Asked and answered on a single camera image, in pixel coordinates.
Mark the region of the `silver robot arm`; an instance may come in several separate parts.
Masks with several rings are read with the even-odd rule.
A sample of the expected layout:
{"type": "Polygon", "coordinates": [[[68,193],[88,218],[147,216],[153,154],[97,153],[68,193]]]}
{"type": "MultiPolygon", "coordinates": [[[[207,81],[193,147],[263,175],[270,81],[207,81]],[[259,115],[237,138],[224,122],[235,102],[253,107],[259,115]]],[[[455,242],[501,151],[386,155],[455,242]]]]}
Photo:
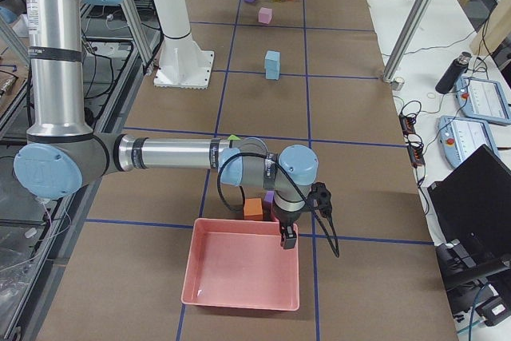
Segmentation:
{"type": "Polygon", "coordinates": [[[56,200],[115,172],[134,169],[209,169],[218,185],[260,188],[273,194],[271,214],[280,241],[291,249],[295,222],[319,210],[319,162],[304,145],[273,153],[264,141],[149,138],[129,133],[136,92],[104,95],[107,115],[85,118],[85,26],[82,9],[119,6],[136,17],[133,0],[25,0],[28,18],[31,115],[26,143],[13,171],[34,196],[56,200]]]}

